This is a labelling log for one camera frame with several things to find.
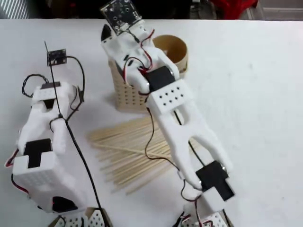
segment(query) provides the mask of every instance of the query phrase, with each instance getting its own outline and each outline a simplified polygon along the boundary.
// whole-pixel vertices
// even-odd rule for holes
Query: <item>bamboo stick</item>
[[[133,183],[135,180],[137,180],[138,178],[140,177],[143,177],[144,175],[148,174],[149,173],[149,169],[155,167],[156,165],[159,165],[161,163],[163,163],[165,160],[159,160],[159,161],[156,161],[153,165],[151,166],[148,166],[146,167],[145,169],[133,174],[132,176],[128,177],[127,179],[124,179],[123,181],[121,182],[117,182],[115,184],[117,184],[117,187],[112,190],[112,192],[117,192],[123,188],[125,188],[126,186],[128,186],[129,184]]]
[[[120,147],[113,147],[113,146],[109,146],[109,145],[105,145],[105,144],[96,144],[95,145],[97,148],[110,148],[110,149],[116,149],[116,150],[123,150],[123,151],[129,151],[129,152],[133,152],[136,154],[145,154],[145,151],[143,150],[135,150],[135,149],[129,149],[129,148],[120,148]],[[157,154],[154,153],[148,153],[150,156],[155,156],[155,157],[161,157]]]
[[[126,195],[130,195],[134,192],[136,192],[137,190],[143,188],[145,185],[147,185],[148,183],[150,183],[151,181],[153,181],[155,178],[159,177],[160,175],[164,174],[165,172],[167,172],[168,170],[170,170],[170,168],[172,168],[172,165],[167,165],[164,168],[160,169],[159,171],[157,171],[155,174],[153,174],[152,176],[150,176],[148,179],[146,179],[143,183],[141,183],[140,185],[128,190],[126,192]]]
[[[167,154],[167,151],[162,151],[159,154]],[[107,181],[111,181],[113,179],[117,179],[117,178],[124,178],[126,176],[128,176],[131,172],[134,171],[134,169],[137,169],[137,167],[140,168],[144,168],[144,166],[147,163],[150,163],[151,160],[149,160],[146,157],[143,157],[143,159],[139,159],[136,162],[132,162],[126,166],[122,166],[121,168],[119,168],[116,171],[112,171],[111,172],[111,176],[107,177]]]

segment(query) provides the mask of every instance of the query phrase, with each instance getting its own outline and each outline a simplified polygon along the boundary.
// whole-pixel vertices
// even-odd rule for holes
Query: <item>white plastic housing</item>
[[[180,168],[185,179],[194,188],[201,190],[201,184],[190,161],[188,150],[190,138],[194,138],[205,147],[213,159],[225,166],[228,172],[232,170],[232,163],[227,153],[215,133],[206,124],[184,80],[180,79],[152,92],[146,105],[156,118],[169,144],[173,160]],[[172,112],[176,109],[184,117],[185,123],[183,125],[179,125],[172,115]]]
[[[85,193],[81,183],[68,174],[54,152],[44,152],[39,167],[27,168],[28,156],[15,158],[13,175],[20,186],[45,212],[52,212],[53,197],[61,196],[75,203],[76,210],[86,209]]]
[[[144,40],[151,34],[151,31],[146,31],[143,25],[144,21],[141,20],[130,28],[130,32],[132,32],[140,41]],[[150,60],[144,53],[144,50],[128,32],[124,32],[119,36],[112,35],[112,37],[102,41],[102,46],[107,53],[108,58],[115,61],[121,70],[124,68],[126,56],[140,59],[147,68],[150,66]],[[179,70],[177,66],[162,50],[154,46],[151,39],[144,41],[143,48],[152,59],[153,68],[151,71],[165,65],[172,71],[175,79],[179,78]],[[147,94],[150,91],[149,83],[138,70],[141,65],[142,64],[138,60],[134,60],[130,66],[126,66],[125,81],[128,85],[134,86],[141,93]]]
[[[64,118],[67,117],[71,101],[76,92],[73,87],[61,82],[56,87],[58,102]],[[54,196],[64,197],[75,203],[79,210],[86,209],[86,194],[77,178],[69,174],[62,163],[66,151],[67,128],[64,119],[50,121],[59,115],[58,105],[54,100],[52,109],[47,109],[44,100],[55,99],[54,88],[37,87],[32,98],[28,121],[22,128],[18,139],[18,149],[24,154],[26,143],[51,139],[52,151],[41,153],[40,166],[28,168],[29,156],[19,156],[14,160],[13,176],[15,182],[29,192],[29,196],[45,212],[52,212]]]

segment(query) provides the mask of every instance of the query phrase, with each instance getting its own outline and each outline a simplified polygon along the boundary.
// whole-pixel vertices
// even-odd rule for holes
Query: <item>white surface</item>
[[[182,181],[175,170],[138,192],[111,194],[100,163],[85,136],[140,115],[112,106],[114,91],[107,57],[100,46],[102,20],[0,21],[0,160],[14,150],[26,122],[30,99],[21,94],[24,78],[41,73],[50,78],[43,41],[49,50],[67,49],[82,62],[87,77],[85,103],[71,119],[71,128],[95,179],[102,206],[115,227],[171,226],[182,211]],[[296,226],[303,220],[303,23],[250,21],[149,21],[156,35],[177,35],[188,44],[188,84],[209,126],[234,163],[240,198],[227,209],[236,226]],[[54,67],[81,83],[77,63]],[[87,184],[90,205],[96,205],[83,164],[74,150],[72,171]],[[2,226],[46,226],[53,217],[28,201],[10,183],[11,170],[0,169]]]

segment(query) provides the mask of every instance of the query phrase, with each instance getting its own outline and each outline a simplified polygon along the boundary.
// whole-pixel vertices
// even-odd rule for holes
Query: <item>perforated container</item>
[[[161,35],[153,39],[153,41],[155,43],[155,46],[162,49],[167,54],[167,56],[176,64],[180,71],[180,77],[184,77],[185,72],[187,71],[188,61],[186,44],[178,37],[172,35]],[[146,96],[139,95],[138,90],[125,84],[115,62],[109,61],[108,65],[111,69],[115,86],[115,101],[117,110],[137,113],[146,112],[144,103]]]

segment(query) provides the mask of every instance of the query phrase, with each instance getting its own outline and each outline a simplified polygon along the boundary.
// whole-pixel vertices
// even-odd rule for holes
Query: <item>perforated bracket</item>
[[[66,49],[47,52],[47,66],[67,63]]]
[[[192,99],[191,91],[184,80],[180,79],[152,92],[148,98],[148,106],[156,108],[158,114],[165,114]]]

